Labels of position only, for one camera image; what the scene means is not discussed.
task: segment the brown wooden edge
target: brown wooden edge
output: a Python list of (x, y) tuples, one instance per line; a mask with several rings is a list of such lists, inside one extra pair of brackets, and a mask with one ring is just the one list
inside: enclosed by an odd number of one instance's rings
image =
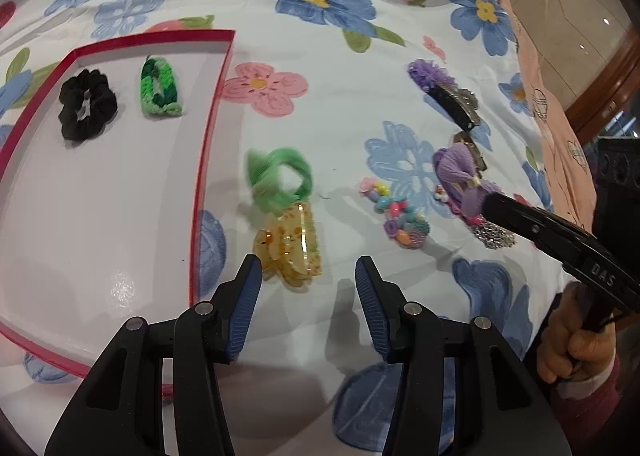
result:
[(640, 36), (630, 28), (602, 73), (566, 112), (580, 143), (593, 139), (639, 86)]

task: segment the white tray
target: white tray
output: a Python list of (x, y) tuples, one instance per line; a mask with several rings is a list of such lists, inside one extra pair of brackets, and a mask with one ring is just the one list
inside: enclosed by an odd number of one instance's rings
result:
[[(153, 323), (193, 304), (198, 215), (233, 36), (171, 31), (91, 44), (34, 95), (0, 152), (5, 336), (84, 376), (127, 317)], [(173, 68), (180, 117), (142, 113), (147, 55)], [(107, 75), (118, 113), (100, 136), (71, 145), (58, 95), (84, 68)]]

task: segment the maroon sleeve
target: maroon sleeve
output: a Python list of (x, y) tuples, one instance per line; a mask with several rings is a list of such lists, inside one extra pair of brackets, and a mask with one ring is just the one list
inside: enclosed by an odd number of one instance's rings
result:
[(551, 392), (551, 408), (573, 451), (579, 450), (609, 419), (620, 401), (616, 381), (620, 374), (620, 359), (616, 357), (613, 370), (593, 394), (582, 399), (562, 399), (554, 389)]

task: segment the tiled floor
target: tiled floor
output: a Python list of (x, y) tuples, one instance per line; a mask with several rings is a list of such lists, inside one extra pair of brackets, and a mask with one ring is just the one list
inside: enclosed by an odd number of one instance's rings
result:
[(613, 57), (630, 26), (619, 0), (511, 0), (540, 53), (547, 89), (564, 109)]

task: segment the teal bead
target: teal bead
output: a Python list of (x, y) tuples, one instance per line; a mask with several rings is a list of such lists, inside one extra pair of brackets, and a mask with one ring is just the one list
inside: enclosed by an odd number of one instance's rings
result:
[(429, 235), (429, 232), (431, 232), (431, 226), (426, 221), (416, 221), (414, 228), (415, 230), (420, 230), (424, 235)]
[(380, 196), (380, 199), (376, 202), (376, 209), (383, 211), (389, 207), (392, 199), (389, 196)]

